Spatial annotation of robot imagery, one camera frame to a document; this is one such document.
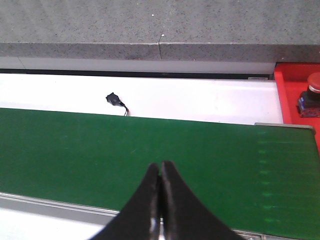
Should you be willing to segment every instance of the red button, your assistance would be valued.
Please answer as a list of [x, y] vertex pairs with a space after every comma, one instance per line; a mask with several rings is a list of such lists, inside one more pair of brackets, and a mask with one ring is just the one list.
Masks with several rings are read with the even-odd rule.
[[308, 83], [314, 89], [320, 90], [320, 72], [312, 73], [308, 76]]

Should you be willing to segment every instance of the granite surface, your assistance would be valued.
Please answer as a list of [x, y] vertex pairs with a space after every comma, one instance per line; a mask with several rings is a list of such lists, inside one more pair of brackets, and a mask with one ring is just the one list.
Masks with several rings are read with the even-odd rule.
[[0, 57], [320, 62], [320, 0], [0, 0]]

